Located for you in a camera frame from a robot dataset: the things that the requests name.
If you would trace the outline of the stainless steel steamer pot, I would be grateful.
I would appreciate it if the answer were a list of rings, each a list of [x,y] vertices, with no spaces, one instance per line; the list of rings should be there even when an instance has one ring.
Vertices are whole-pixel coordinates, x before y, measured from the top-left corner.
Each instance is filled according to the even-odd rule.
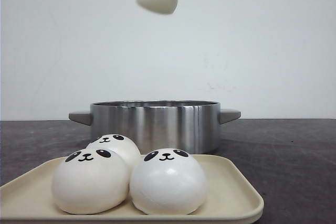
[[[91,128],[92,140],[117,133],[130,138],[142,154],[159,148],[211,153],[219,146],[220,125],[240,116],[219,102],[200,100],[97,102],[89,111],[68,115]]]

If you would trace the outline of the cream plastic tray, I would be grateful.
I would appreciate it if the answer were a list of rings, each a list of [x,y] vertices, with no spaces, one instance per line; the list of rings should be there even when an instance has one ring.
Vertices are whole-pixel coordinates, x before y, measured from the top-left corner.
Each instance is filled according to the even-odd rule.
[[[63,158],[47,161],[1,186],[1,223],[253,223],[264,201],[232,161],[195,155],[208,179],[205,204],[190,215],[144,215],[131,200],[95,215],[59,210],[51,196],[53,171]]]

